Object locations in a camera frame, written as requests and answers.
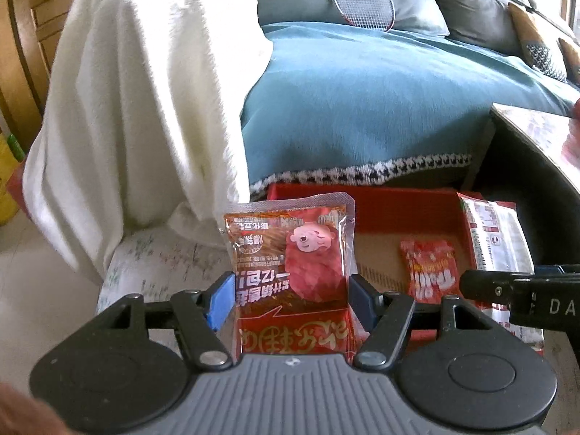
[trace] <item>blue blanket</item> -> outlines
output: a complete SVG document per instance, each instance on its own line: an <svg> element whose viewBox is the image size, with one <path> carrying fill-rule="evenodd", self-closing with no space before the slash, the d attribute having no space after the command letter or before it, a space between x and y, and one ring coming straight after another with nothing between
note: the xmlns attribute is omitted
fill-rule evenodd
<svg viewBox="0 0 580 435"><path fill-rule="evenodd" d="M491 103L565 115L575 88L442 37L294 22L246 99L250 183L284 171L470 154Z"/></svg>

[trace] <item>houndstooth trim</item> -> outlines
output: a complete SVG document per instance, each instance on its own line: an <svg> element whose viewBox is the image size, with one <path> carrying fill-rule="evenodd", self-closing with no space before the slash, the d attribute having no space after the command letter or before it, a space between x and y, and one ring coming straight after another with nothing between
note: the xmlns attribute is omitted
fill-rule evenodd
<svg viewBox="0 0 580 435"><path fill-rule="evenodd" d="M278 182L377 186L415 171L466 167L471 163L471 158L470 154L419 155L345 168L285 171L256 181L250 185L250 194L252 199L260 198L266 193L268 186Z"/></svg>

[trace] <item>floor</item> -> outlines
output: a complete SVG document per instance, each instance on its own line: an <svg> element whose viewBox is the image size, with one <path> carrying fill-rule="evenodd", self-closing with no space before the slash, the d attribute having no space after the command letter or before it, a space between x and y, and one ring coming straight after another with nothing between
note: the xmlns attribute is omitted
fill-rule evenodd
<svg viewBox="0 0 580 435"><path fill-rule="evenodd" d="M22 212L0 227L0 381L27 392L36 361L94 315L98 293Z"/></svg>
<svg viewBox="0 0 580 435"><path fill-rule="evenodd" d="M95 312L99 287L69 269L21 212L0 227L0 381L28 390L28 374ZM580 427L580 370L565 334L546 333L559 389L544 423L550 435Z"/></svg>

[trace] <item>racket strings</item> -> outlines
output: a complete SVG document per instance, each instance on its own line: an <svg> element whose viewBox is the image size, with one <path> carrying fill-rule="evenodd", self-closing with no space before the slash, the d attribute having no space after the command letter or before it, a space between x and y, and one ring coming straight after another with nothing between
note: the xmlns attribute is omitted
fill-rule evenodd
<svg viewBox="0 0 580 435"><path fill-rule="evenodd" d="M334 0L350 24L367 29L388 30L394 22L392 0Z"/></svg>

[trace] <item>patterned pillow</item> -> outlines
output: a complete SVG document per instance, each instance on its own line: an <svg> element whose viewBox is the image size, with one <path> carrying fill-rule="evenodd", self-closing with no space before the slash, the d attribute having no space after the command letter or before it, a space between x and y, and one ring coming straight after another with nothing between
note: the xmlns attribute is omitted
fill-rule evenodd
<svg viewBox="0 0 580 435"><path fill-rule="evenodd" d="M558 39L568 69L568 78L580 85L580 47L570 44L565 39Z"/></svg>
<svg viewBox="0 0 580 435"><path fill-rule="evenodd" d="M556 39L551 34L540 32L534 15L519 6L509 3L508 9L520 39L524 60L544 75L564 82L566 65Z"/></svg>

